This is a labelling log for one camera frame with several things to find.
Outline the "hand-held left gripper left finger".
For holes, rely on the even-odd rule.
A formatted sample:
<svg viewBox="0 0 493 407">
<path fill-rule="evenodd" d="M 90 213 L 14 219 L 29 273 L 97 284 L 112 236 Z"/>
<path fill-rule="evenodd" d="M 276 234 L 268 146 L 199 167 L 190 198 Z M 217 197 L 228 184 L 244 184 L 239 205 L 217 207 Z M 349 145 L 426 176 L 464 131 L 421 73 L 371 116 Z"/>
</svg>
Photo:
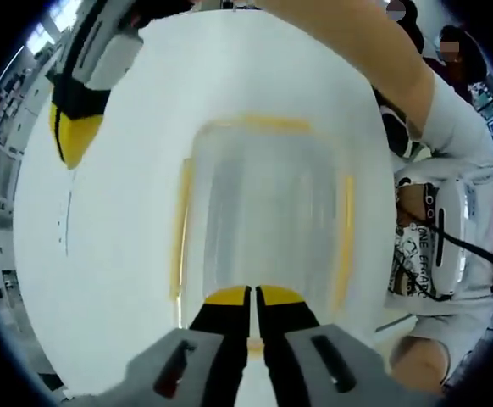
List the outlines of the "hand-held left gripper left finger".
<svg viewBox="0 0 493 407">
<path fill-rule="evenodd" d="M 247 365 L 249 286 L 218 290 L 194 321 L 175 328 L 128 363 L 124 380 L 72 406 L 232 406 Z"/>
</svg>

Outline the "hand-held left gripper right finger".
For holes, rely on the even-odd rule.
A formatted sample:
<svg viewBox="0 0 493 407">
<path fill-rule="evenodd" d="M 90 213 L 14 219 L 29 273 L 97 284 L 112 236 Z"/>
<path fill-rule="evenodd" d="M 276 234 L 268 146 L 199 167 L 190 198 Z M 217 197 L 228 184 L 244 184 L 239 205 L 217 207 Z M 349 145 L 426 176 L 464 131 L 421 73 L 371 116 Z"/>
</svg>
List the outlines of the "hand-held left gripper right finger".
<svg viewBox="0 0 493 407">
<path fill-rule="evenodd" d="M 280 406 L 435 406 L 385 372 L 381 357 L 338 326 L 321 325 L 284 287 L 256 288 L 263 357 Z"/>
</svg>

